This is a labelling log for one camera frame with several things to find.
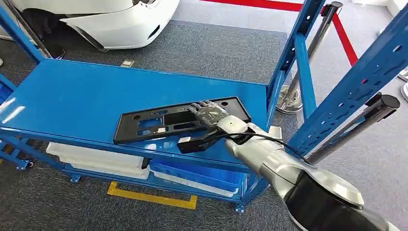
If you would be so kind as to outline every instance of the black metal plate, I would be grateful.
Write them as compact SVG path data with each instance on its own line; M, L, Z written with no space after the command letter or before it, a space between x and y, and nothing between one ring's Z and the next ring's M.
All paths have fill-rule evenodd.
M251 122L238 97L210 100L222 106L230 115ZM177 135L187 131L206 130L187 110L190 103L123 113L116 128L114 143L128 143Z

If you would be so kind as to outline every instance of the white car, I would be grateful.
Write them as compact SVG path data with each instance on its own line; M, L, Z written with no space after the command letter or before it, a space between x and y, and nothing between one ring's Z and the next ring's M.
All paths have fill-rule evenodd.
M180 0L13 0L23 16L36 17L39 13L64 15L60 21L72 27L101 51L132 49L150 44L165 28L179 2Z

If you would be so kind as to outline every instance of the robotic hand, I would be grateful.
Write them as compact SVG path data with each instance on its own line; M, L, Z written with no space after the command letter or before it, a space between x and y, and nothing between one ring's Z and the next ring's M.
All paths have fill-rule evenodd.
M353 185L286 153L257 125L228 115L210 101L193 103L189 110L200 122L230 134L225 141L228 151L273 186L299 230L399 230L363 208L361 193Z

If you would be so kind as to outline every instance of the shelf caster wheel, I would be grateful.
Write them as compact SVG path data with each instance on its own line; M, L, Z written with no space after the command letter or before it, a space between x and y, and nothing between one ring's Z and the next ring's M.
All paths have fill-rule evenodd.
M237 213L244 213L244 212L245 212L244 206L242 206L242 205L237 205L237 206L235 207L235 212L237 212Z
M34 161L32 161L32 160L26 160L26 162L27 162L26 168L32 168L32 167L34 166Z
M300 90L296 89L296 91L294 92L294 95L291 99L288 100L286 106L284 108L281 107L282 102L283 102L283 98L285 98L286 94L288 93L289 90L289 86L288 85L283 85L282 89L279 93L278 96L278 102L277 102L277 106L276 109L282 113L285 114L296 114L298 112L300 112L302 110L303 104L302 104L302 100L300 97Z
M106 48L98 48L98 50L99 50L100 52L108 52L109 49L106 49Z
M79 182L79 180L72 179L72 178L71 178L69 181L70 181L71 183L78 183L78 182Z

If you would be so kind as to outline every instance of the white plastic bin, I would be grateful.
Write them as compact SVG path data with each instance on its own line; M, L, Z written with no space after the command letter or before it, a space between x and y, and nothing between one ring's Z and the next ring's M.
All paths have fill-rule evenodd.
M53 142L50 142L46 152L59 156L61 162L74 168L144 180L149 177L150 168L141 169L143 157L140 156Z

